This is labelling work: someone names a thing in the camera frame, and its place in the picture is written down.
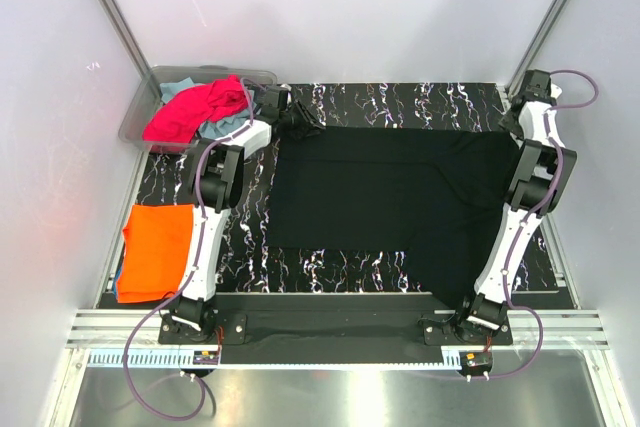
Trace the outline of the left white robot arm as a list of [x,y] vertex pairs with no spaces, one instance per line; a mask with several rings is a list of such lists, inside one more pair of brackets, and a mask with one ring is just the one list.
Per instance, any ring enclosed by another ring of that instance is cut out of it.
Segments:
[[223,233],[244,188],[244,162],[283,135],[301,140],[324,125],[292,94],[288,85],[256,87],[249,114],[225,136],[198,141],[189,177],[194,226],[184,278],[162,308],[159,342],[204,344],[223,339],[218,324],[216,281]]

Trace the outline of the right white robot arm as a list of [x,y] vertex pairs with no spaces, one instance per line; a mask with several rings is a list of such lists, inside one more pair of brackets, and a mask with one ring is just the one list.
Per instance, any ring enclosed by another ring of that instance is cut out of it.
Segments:
[[556,125],[561,89],[541,70],[524,74],[500,121],[519,146],[496,241],[472,294],[456,311],[451,330],[463,343],[483,344],[506,331],[511,292],[527,245],[557,206],[577,161]]

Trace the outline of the black polo shirt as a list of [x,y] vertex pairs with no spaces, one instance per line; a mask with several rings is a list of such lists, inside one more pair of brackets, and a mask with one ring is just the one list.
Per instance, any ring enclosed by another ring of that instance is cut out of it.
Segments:
[[518,158],[505,132],[329,127],[284,139],[266,241],[403,252],[409,279],[456,308],[488,260]]

